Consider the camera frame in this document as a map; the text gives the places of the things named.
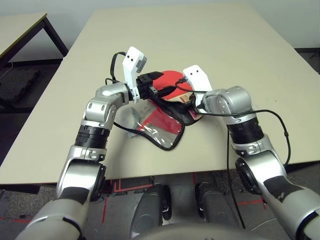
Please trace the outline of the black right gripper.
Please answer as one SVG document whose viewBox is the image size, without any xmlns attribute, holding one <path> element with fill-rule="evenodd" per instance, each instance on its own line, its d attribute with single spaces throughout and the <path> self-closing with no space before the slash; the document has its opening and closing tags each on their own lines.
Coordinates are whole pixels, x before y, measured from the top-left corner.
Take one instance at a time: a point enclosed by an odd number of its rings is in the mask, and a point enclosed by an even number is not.
<svg viewBox="0 0 320 240">
<path fill-rule="evenodd" d="M 189 100 L 186 102 L 186 109 L 188 111 L 197 111 L 197 106 L 196 106 L 196 97 L 195 96 L 190 96 Z"/>
</svg>

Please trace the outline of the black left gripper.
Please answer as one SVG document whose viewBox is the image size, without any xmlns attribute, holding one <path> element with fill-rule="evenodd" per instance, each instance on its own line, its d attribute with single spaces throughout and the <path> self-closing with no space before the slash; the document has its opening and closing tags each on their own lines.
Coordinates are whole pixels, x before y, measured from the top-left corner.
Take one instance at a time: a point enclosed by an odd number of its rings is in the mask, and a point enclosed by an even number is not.
<svg viewBox="0 0 320 240">
<path fill-rule="evenodd" d="M 176 90 L 175 86 L 166 86 L 160 90 L 157 90 L 153 86 L 153 81 L 160 78 L 163 75 L 162 72 L 153 71 L 146 74 L 142 74 L 137 77 L 137 89 L 140 98 L 162 98 Z"/>
</svg>

